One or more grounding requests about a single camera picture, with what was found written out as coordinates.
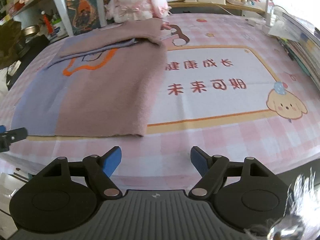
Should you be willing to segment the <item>purple and pink sweater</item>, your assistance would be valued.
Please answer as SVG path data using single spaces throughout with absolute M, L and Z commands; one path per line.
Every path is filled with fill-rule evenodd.
M 19 100 L 12 128 L 32 136 L 140 135 L 167 63 L 162 20 L 68 38 Z

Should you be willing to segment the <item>pink checkered desk mat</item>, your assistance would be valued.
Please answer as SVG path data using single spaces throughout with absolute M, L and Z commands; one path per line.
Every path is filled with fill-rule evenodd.
M 319 158 L 319 90 L 276 39 L 236 16 L 175 14 L 162 22 L 167 63 L 143 136 L 28 135 L 1 154 L 1 172 L 36 174 L 57 157 L 81 161 L 119 146 L 118 187 L 189 189 L 200 177 L 193 146 L 231 161 L 253 157 L 274 173 Z M 41 52 L 1 102 L 7 129 L 31 81 L 67 39 Z

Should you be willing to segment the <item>brown olive cloth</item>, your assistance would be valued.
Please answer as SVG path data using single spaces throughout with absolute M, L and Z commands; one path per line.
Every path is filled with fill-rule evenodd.
M 4 69 L 18 60 L 16 44 L 22 37 L 21 22 L 9 20 L 1 25 L 0 68 Z

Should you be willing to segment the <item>metal bowl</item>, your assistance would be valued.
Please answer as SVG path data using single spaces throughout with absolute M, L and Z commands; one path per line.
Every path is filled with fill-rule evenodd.
M 38 34 L 39 31 L 40 31 L 40 27 L 38 25 L 31 25 L 29 27 L 22 29 L 22 34 L 25 36 L 25 38 L 29 38 Z

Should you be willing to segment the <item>red tassel ornament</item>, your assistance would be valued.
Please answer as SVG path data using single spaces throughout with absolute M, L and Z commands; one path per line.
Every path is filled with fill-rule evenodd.
M 52 28 L 50 21 L 48 20 L 48 17 L 46 16 L 45 11 L 41 11 L 41 15 L 42 15 L 43 21 L 47 27 L 48 34 L 51 35 L 53 33 L 53 28 Z

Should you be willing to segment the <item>white usb adapter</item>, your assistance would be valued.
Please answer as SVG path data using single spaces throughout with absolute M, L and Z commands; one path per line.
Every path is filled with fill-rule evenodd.
M 255 20 L 250 19 L 250 18 L 247 18 L 247 19 L 246 19 L 246 23 L 247 23 L 248 25 L 250 25 L 250 26 L 253 26 L 253 27 L 256 26 Z

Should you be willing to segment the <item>Harry Potter book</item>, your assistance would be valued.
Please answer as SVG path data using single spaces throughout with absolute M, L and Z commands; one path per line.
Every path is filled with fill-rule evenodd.
M 66 0 L 73 35 L 106 25 L 104 0 Z

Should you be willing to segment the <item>stack of books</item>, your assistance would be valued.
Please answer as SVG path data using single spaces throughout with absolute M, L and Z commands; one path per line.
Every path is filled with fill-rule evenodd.
M 291 58 L 319 87 L 319 29 L 275 5 L 276 21 L 268 35 L 278 39 Z

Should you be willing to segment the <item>white charger plug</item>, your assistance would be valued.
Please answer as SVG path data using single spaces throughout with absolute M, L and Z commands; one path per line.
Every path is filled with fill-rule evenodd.
M 274 25 L 274 23 L 276 21 L 277 16 L 274 13 L 275 7 L 276 7 L 275 5 L 268 6 L 268 9 L 266 11 L 265 24 L 262 26 L 262 31 L 265 35 L 268 35 L 270 29 L 272 28 L 272 26 Z

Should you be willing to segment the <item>pink white plush bunny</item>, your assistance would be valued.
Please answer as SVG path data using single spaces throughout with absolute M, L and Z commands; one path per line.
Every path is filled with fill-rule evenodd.
M 167 0 L 110 0 L 105 5 L 106 19 L 116 23 L 165 18 L 171 7 Z

